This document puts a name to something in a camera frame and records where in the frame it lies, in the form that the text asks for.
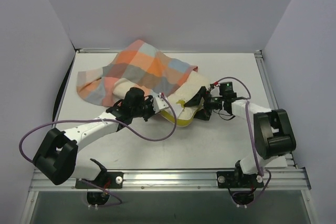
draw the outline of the metal bracket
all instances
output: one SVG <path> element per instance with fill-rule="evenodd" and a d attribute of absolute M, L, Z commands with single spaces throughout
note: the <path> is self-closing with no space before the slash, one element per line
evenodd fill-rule
<path fill-rule="evenodd" d="M 263 188 L 264 183 L 257 181 L 257 175 L 244 174 L 241 178 L 237 179 L 235 171 L 217 172 L 218 188 Z"/>
<path fill-rule="evenodd" d="M 124 180 L 124 173 L 122 172 L 107 172 L 107 176 L 110 178 L 110 185 L 108 185 L 106 188 L 109 189 L 121 189 L 123 180 Z M 95 189 L 92 186 L 89 186 L 82 181 L 79 181 L 76 179 L 75 184 L 76 189 Z"/>

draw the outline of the gray wall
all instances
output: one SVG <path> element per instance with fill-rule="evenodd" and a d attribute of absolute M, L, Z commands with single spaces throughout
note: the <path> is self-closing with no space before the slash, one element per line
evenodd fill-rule
<path fill-rule="evenodd" d="M 279 105 L 297 138 L 322 223 L 334 223 L 336 164 L 336 0 L 292 0 L 265 48 Z"/>
<path fill-rule="evenodd" d="M 48 0 L 0 0 L 0 222 L 18 223 L 33 166 L 19 139 L 51 121 L 57 90 L 75 52 Z M 30 157 L 43 131 L 28 138 Z"/>
<path fill-rule="evenodd" d="M 50 0 L 76 48 L 263 49 L 290 0 Z"/>

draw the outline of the table top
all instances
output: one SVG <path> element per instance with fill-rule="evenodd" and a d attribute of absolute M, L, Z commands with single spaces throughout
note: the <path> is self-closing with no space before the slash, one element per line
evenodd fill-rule
<path fill-rule="evenodd" d="M 85 102 L 76 93 L 78 71 L 99 68 L 110 63 L 115 53 L 77 53 L 72 67 L 59 120 L 93 119 L 106 110 L 105 107 Z M 169 53 L 191 65 L 211 82 L 221 77 L 240 79 L 251 91 L 253 103 L 269 106 L 254 54 L 197 54 Z M 233 81 L 238 96 L 246 96 L 244 88 Z M 60 124 L 60 130 L 76 124 Z M 134 119 L 132 126 L 142 135 L 159 138 L 167 135 L 173 124 L 155 115 L 148 122 Z M 127 129 L 107 135 L 85 147 L 79 154 L 81 162 L 95 158 L 107 169 L 207 169 L 233 168 L 235 163 L 247 156 L 251 149 L 246 120 L 234 118 L 222 120 L 213 113 L 210 121 L 194 120 L 187 127 L 178 127 L 165 141 L 148 142 Z M 267 167 L 287 167 L 284 157 L 279 157 Z"/>

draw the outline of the orange and gray cloth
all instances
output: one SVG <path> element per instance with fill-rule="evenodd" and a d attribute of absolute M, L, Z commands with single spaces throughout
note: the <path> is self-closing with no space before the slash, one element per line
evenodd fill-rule
<path fill-rule="evenodd" d="M 145 95 L 163 92 L 169 96 L 192 71 L 197 71 L 197 66 L 170 58 L 155 47 L 137 40 L 119 52 L 107 66 L 79 72 L 77 93 L 87 102 L 113 106 L 120 99 L 113 94 L 114 89 L 127 81 L 133 87 L 142 89 Z"/>

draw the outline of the black strip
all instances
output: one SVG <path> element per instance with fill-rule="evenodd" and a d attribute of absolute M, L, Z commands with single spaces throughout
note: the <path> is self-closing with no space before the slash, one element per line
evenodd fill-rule
<path fill-rule="evenodd" d="M 55 104 L 54 104 L 54 110 L 53 110 L 53 117 L 52 117 L 52 120 L 54 121 L 55 118 L 56 118 L 56 114 L 57 114 L 57 111 L 58 111 L 58 108 L 59 108 L 59 105 L 61 103 L 61 100 L 62 100 L 62 96 L 63 96 L 63 93 L 64 93 L 64 89 L 65 89 L 65 86 L 67 84 L 67 81 L 69 79 L 69 75 L 70 75 L 70 72 L 71 72 L 71 67 L 72 65 L 74 64 L 75 60 L 75 57 L 72 59 L 72 62 L 68 68 L 68 71 L 67 73 L 65 74 L 64 76 L 64 79 L 62 81 L 62 84 L 61 86 L 59 87 L 59 90 L 58 90 L 58 93 L 57 93 L 57 96 L 56 96 L 56 100 L 55 100 Z"/>

